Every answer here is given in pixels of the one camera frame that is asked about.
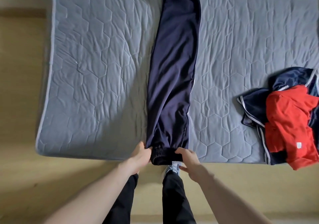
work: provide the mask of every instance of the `red garment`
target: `red garment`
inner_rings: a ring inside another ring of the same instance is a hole
[[[266,99],[267,147],[271,153],[286,150],[286,161],[294,170],[319,161],[313,132],[308,126],[310,112],[318,105],[319,97],[307,91],[307,87],[298,85],[274,91]]]

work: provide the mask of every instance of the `sneaker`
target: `sneaker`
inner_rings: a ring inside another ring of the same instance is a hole
[[[175,172],[176,174],[178,174],[179,176],[179,166],[181,166],[181,162],[179,161],[173,161],[171,165],[168,165],[167,168],[164,170],[164,172],[162,173],[162,177],[163,179],[165,178],[166,174],[168,173],[168,171],[172,170],[173,172]]]

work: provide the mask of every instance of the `pile of clothes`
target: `pile of clothes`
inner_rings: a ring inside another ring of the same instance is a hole
[[[269,79],[269,88],[237,98],[242,123],[256,128],[268,164],[294,170],[319,162],[319,70],[291,67]]]

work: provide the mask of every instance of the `gray quilted mattress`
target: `gray quilted mattress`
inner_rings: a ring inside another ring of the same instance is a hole
[[[146,138],[162,0],[52,0],[36,149],[121,160]],[[236,97],[290,66],[318,66],[318,0],[200,0],[189,148],[202,162],[265,163]]]

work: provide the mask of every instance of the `floor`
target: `floor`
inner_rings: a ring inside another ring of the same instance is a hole
[[[116,164],[35,152],[44,31],[44,19],[0,18],[0,216],[46,215]],[[319,164],[299,171],[288,165],[205,166],[264,213],[319,212]],[[161,215],[162,170],[149,165],[141,171],[133,215]],[[211,214],[199,186],[181,177],[194,214]]]

